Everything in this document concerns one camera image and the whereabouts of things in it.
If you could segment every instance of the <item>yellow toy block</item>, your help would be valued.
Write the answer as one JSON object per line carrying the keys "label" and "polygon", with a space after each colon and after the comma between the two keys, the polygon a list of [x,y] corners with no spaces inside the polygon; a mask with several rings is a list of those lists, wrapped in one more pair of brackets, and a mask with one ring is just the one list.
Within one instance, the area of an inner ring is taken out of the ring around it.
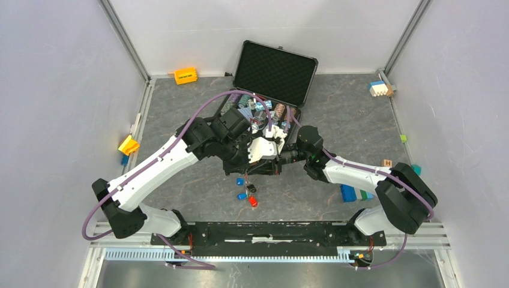
{"label": "yellow toy block", "polygon": [[138,150],[140,148],[140,145],[136,140],[133,139],[133,136],[128,135],[118,147],[118,151],[124,153],[125,155],[129,156],[132,152]]}
{"label": "yellow toy block", "polygon": [[177,85],[186,84],[198,80],[198,74],[196,73],[196,68],[194,67],[176,70],[174,72],[174,75]]}

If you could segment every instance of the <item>open case lid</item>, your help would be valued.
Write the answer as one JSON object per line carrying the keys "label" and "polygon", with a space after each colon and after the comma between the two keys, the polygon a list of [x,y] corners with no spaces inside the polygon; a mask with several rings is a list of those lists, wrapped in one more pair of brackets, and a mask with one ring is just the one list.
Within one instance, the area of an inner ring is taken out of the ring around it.
{"label": "open case lid", "polygon": [[291,106],[306,102],[318,60],[246,40],[234,87]]}

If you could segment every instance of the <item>green toy piece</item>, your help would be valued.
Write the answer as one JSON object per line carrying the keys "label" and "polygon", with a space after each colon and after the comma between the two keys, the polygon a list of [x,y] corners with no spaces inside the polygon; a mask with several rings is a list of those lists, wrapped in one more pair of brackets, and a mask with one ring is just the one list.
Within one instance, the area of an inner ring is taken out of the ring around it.
{"label": "green toy piece", "polygon": [[412,164],[412,169],[414,170],[415,174],[421,176],[421,166]]}

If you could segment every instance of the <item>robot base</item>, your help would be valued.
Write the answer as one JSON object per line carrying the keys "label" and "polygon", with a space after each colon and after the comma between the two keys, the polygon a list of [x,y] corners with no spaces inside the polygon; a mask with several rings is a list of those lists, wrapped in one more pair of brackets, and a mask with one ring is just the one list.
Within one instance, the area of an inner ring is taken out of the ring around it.
{"label": "robot base", "polygon": [[[370,246],[369,236],[353,241],[351,228],[336,221],[195,222],[185,237],[177,233],[168,240],[191,246],[193,256],[336,256],[337,247]],[[372,239],[374,246],[387,244],[384,232]],[[164,245],[157,235],[151,244]]]}

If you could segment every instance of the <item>red object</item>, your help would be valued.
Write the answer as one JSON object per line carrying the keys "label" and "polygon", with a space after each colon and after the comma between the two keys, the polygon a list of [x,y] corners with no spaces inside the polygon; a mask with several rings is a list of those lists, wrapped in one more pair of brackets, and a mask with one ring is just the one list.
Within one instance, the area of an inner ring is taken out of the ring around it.
{"label": "red object", "polygon": [[252,207],[258,206],[258,201],[256,201],[256,198],[254,198],[253,196],[249,196],[249,198],[247,200],[249,200],[249,203],[251,203]]}

